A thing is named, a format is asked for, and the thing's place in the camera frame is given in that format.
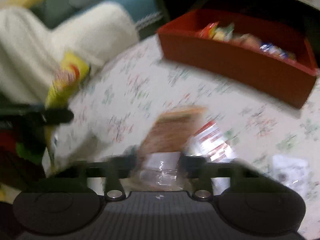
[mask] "floral pattern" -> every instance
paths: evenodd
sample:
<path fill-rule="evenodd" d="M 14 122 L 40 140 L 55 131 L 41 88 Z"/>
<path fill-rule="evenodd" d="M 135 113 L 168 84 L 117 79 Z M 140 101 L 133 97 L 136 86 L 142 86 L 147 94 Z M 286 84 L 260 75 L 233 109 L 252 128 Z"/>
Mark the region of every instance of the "floral pattern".
<path fill-rule="evenodd" d="M 153 36 L 106 64 L 70 101 L 75 118 L 53 135 L 56 165 L 63 168 L 79 158 L 102 161 L 119 155 L 142 142 L 161 112 L 183 105 L 206 106 L 205 121 L 214 118 L 237 156 L 264 173 L 274 154 L 308 160 L 307 213 L 300 233 L 307 239 L 320 237 L 319 80 L 304 107 L 292 109 L 225 77 L 163 59 Z M 87 155 L 79 156 L 92 136 L 104 147 L 97 150 L 98 144 L 92 144 Z"/>

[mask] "yellow package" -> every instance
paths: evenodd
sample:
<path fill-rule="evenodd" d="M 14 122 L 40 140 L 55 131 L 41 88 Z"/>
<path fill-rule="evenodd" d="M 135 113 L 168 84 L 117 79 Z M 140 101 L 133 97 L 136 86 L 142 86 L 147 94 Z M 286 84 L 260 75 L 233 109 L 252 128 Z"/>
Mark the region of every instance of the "yellow package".
<path fill-rule="evenodd" d="M 66 52 L 45 102 L 46 108 L 65 107 L 70 96 L 89 73 L 89 65 L 72 52 Z"/>

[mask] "white logo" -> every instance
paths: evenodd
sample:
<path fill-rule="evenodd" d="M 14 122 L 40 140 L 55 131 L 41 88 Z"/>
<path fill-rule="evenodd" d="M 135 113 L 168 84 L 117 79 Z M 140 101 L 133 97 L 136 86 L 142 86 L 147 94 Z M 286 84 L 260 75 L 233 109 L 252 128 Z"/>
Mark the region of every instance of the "white logo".
<path fill-rule="evenodd" d="M 157 199 L 161 199 L 162 197 L 164 196 L 163 195 L 156 196 Z"/>

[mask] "red box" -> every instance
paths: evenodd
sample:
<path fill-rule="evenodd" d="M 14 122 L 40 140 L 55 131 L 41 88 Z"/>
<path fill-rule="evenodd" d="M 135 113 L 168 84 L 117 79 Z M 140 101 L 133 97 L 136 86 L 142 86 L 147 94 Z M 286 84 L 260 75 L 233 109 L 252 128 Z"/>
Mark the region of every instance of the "red box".
<path fill-rule="evenodd" d="M 235 24 L 234 33 L 251 33 L 263 42 L 293 52 L 297 62 L 278 59 L 236 44 L 196 37 L 209 23 Z M 238 13 L 200 9 L 167 23 L 157 31 L 164 57 L 218 73 L 301 108 L 316 82 L 317 64 L 308 40 L 278 23 Z"/>

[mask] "red and white striped package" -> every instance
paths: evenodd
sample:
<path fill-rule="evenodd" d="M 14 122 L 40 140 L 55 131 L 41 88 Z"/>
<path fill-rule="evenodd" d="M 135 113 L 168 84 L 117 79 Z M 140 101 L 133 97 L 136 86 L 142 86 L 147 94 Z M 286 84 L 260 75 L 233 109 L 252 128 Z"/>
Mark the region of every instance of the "red and white striped package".
<path fill-rule="evenodd" d="M 236 157 L 214 120 L 209 121 L 189 140 L 188 156 L 202 156 L 209 162 L 230 162 Z"/>

